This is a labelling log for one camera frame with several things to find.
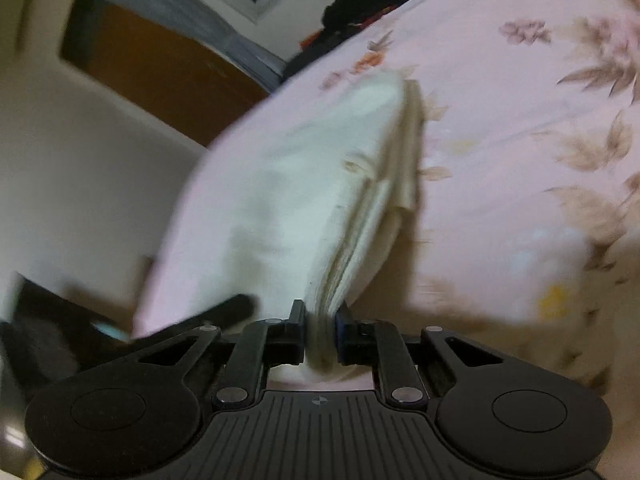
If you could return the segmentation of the left grey curtain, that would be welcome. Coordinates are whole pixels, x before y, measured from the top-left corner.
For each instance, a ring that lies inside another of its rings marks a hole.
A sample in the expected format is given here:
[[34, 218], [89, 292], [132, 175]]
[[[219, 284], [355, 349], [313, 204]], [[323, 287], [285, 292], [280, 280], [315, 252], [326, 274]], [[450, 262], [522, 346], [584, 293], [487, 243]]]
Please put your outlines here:
[[224, 55], [262, 88], [280, 86], [283, 62], [240, 34], [202, 0], [110, 0]]

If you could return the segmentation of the pink floral bed sheet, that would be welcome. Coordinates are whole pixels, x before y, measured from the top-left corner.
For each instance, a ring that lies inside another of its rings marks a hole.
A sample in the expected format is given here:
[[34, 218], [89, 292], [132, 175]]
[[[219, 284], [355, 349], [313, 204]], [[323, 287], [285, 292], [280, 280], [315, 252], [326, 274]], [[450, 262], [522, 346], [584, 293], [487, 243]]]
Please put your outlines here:
[[416, 209], [347, 300], [592, 388], [639, 389], [639, 0], [412, 0], [228, 128], [184, 188], [134, 331], [235, 294], [224, 254], [270, 146], [360, 80], [415, 80]]

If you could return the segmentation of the brown wooden door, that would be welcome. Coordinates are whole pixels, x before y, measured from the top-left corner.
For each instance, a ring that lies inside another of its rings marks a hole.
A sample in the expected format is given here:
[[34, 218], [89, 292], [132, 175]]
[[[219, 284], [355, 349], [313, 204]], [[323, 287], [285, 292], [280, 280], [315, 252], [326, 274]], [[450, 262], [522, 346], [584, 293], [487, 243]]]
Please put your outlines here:
[[209, 48], [105, 0], [74, 0], [60, 57], [203, 146], [268, 96]]

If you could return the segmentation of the black and red clothes pile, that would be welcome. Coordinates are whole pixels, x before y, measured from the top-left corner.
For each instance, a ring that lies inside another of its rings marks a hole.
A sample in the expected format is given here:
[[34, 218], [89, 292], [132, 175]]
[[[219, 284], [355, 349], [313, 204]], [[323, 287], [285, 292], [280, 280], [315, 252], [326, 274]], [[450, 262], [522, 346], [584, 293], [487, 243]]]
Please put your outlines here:
[[334, 0], [323, 11], [322, 27], [300, 44], [300, 52], [285, 64], [285, 82], [347, 39], [358, 35], [385, 14], [409, 0]]

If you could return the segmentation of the cream white knit sweater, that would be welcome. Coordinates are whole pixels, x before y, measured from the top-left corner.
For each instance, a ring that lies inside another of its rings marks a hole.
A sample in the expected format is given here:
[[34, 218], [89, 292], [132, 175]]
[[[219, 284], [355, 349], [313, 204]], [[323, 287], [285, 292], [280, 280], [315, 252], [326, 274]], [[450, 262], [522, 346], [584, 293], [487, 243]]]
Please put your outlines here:
[[333, 374], [333, 318], [357, 299], [416, 209], [424, 123], [419, 84], [360, 80], [270, 146], [234, 215], [228, 283], [270, 316], [307, 311], [305, 373]]

